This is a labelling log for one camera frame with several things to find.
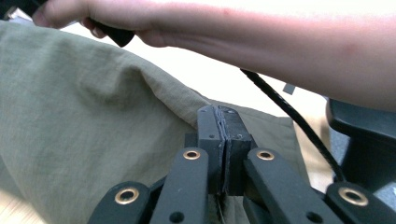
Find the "black cable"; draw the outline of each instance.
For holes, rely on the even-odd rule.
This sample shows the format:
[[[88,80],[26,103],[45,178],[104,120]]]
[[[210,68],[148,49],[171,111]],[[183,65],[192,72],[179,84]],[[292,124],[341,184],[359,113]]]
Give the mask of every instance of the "black cable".
[[[338,165],[337,161],[334,159],[330,151],[324,146],[323,142],[317,136],[317,134],[312,130],[306,120],[291,106],[282,96],[279,95],[270,85],[268,85],[258,74],[250,72],[244,69],[241,71],[247,75],[247,77],[262,90],[271,100],[273,100],[283,111],[285,111],[304,131],[308,139],[317,147],[320,154],[330,164],[332,170],[334,171],[335,178],[334,181],[346,181],[346,178]]]

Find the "wrinkled fabric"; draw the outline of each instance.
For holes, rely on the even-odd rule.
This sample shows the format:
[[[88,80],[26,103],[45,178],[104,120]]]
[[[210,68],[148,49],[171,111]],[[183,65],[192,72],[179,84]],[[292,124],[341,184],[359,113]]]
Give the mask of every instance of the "wrinkled fabric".
[[[87,223],[114,185],[165,176],[210,104],[236,109],[259,147],[307,179],[290,119],[208,100],[123,49],[0,22],[0,157],[48,223]],[[247,221],[238,198],[224,214]]]

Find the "black plastic part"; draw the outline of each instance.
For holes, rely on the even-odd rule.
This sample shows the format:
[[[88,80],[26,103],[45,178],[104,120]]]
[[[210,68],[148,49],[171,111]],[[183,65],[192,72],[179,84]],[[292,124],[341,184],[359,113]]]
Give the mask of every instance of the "black plastic part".
[[[327,119],[350,136],[341,165],[346,178],[371,192],[396,179],[396,113],[329,100]]]
[[[396,113],[350,105],[330,99],[327,119],[337,132],[369,138],[396,147]]]
[[[209,186],[211,194],[221,193],[223,151],[225,145],[224,133],[221,131],[218,109],[207,105],[198,110],[198,147],[206,151],[209,156]]]
[[[115,198],[120,190],[135,188],[138,196],[132,203],[119,204]],[[89,224],[109,224],[109,223],[148,223],[149,217],[149,188],[136,182],[125,182],[113,187],[93,211]]]
[[[349,191],[350,195],[340,194],[340,190],[353,189],[361,193],[367,199],[367,205],[356,205],[354,202],[362,202],[361,196],[354,191]],[[334,183],[330,185],[326,192],[326,203],[332,210],[348,224],[365,223],[396,223],[396,213],[378,200],[368,190],[351,183]]]
[[[258,155],[274,155],[271,160],[262,160]],[[273,223],[343,223],[318,195],[297,175],[288,163],[269,149],[250,150],[245,162],[250,181],[247,196],[257,191],[268,208]]]
[[[199,152],[199,158],[186,159],[184,155],[189,151]],[[207,223],[207,170],[208,157],[204,150],[197,147],[180,150],[150,223]]]
[[[224,190],[229,196],[244,195],[246,174],[244,160],[251,149],[252,138],[238,112],[219,106],[226,134]]]

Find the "skin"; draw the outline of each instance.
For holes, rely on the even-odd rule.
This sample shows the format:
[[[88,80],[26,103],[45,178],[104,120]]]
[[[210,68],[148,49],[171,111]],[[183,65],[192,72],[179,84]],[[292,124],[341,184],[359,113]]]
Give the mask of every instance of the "skin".
[[[396,3],[280,0],[49,0],[37,25],[86,18],[152,47],[193,50],[355,105],[396,111]]]

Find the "folded cloth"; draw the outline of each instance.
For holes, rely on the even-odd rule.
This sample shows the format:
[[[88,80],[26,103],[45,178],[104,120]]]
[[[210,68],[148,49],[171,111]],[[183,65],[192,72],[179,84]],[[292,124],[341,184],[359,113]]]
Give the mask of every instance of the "folded cloth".
[[[0,22],[0,156],[48,223],[87,223],[114,185],[165,176],[207,100],[131,52]],[[307,180],[292,121],[236,105],[260,147]],[[244,223],[228,198],[227,223]]]

